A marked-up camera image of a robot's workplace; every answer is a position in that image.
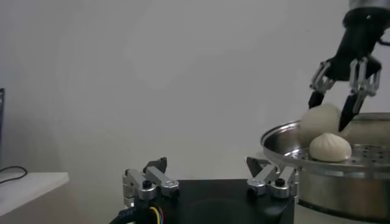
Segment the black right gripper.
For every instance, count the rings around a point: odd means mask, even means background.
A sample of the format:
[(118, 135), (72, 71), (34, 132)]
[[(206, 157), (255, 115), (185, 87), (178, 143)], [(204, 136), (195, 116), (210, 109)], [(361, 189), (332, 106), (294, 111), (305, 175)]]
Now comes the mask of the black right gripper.
[(381, 63), (371, 53), (389, 28), (389, 10), (352, 9), (346, 13), (343, 25), (346, 30), (336, 55), (322, 61), (311, 79), (313, 92), (308, 101), (309, 109), (321, 105), (335, 81), (349, 80), (350, 93), (341, 112), (338, 131), (343, 131), (360, 113), (365, 98), (374, 97), (379, 89)]

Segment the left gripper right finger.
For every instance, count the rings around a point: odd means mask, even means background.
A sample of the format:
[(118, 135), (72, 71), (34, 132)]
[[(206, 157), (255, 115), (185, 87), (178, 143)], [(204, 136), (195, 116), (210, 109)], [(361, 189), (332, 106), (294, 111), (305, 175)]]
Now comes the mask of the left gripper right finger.
[(279, 169), (279, 167), (266, 159), (253, 157), (247, 157), (245, 162), (252, 175), (247, 180), (247, 187), (256, 197), (262, 196), (266, 191), (269, 191), (274, 198), (297, 198), (298, 173), (295, 168), (285, 166)]

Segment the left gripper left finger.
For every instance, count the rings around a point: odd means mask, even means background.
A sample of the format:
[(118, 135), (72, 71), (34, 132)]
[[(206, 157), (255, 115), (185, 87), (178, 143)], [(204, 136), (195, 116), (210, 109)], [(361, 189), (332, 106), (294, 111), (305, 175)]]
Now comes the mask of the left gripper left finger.
[(147, 162), (141, 170), (126, 169), (122, 175), (123, 203), (126, 207), (135, 206), (136, 200), (150, 202), (159, 195), (177, 198), (180, 192), (178, 180), (166, 176), (167, 157)]

